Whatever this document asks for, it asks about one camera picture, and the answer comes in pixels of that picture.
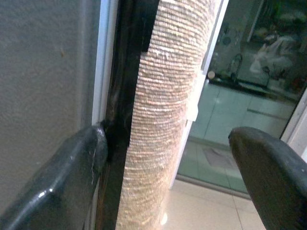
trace cabinet door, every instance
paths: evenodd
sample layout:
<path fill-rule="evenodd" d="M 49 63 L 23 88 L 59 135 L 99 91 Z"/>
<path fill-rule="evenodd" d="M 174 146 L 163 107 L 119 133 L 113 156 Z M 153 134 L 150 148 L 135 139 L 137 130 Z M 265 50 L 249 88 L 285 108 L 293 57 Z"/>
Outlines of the cabinet door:
<path fill-rule="evenodd" d="M 221 88 L 205 134 L 205 140 L 228 145 L 230 131 L 239 127 L 245 116 L 251 96 Z"/>
<path fill-rule="evenodd" d="M 247 111 L 242 126 L 260 129 L 273 137 L 280 138 L 287 120 Z"/>
<path fill-rule="evenodd" d="M 295 104 L 292 103 L 253 97 L 242 126 L 258 128 L 280 138 L 294 108 Z"/>

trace sisal rope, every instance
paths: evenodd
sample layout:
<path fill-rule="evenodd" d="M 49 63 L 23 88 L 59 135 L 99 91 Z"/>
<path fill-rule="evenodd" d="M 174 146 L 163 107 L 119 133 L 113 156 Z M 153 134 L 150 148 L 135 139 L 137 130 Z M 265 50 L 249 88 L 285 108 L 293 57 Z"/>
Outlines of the sisal rope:
<path fill-rule="evenodd" d="M 160 229 L 187 99 L 212 32 L 214 0 L 160 0 L 142 54 L 118 211 L 118 230 Z"/>

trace floor mat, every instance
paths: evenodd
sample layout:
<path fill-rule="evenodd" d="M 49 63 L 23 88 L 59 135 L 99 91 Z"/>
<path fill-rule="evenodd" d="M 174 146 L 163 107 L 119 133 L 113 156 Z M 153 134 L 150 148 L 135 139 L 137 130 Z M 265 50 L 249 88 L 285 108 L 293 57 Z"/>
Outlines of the floor mat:
<path fill-rule="evenodd" d="M 204 148 L 203 152 L 207 158 L 208 163 L 212 167 L 234 170 L 238 169 L 235 159 L 230 154 L 226 155 L 213 148 Z"/>

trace dark gray plastic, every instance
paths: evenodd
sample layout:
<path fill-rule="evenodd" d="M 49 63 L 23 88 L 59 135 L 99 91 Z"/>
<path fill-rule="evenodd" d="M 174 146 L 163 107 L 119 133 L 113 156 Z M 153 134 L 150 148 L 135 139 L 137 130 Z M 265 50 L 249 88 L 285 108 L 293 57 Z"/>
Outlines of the dark gray plastic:
<path fill-rule="evenodd" d="M 0 217 L 0 229 L 82 229 L 106 158 L 98 125 L 67 139 Z"/>
<path fill-rule="evenodd" d="M 284 142 L 251 127 L 232 130 L 232 154 L 267 230 L 307 229 L 307 164 Z"/>

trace kitchen counter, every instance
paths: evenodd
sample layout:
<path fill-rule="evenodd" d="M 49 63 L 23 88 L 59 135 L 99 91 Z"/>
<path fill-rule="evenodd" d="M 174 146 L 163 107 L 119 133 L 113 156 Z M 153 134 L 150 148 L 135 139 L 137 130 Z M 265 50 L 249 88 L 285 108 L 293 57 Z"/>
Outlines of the kitchen counter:
<path fill-rule="evenodd" d="M 292 93 L 283 92 L 282 90 L 272 90 L 268 87 L 261 86 L 258 84 L 246 82 L 243 80 L 233 81 L 230 78 L 222 79 L 219 75 L 209 80 L 210 84 L 226 87 L 240 92 L 245 92 L 255 96 L 260 96 L 268 99 L 272 99 L 280 102 L 297 103 L 299 98 L 297 95 Z"/>

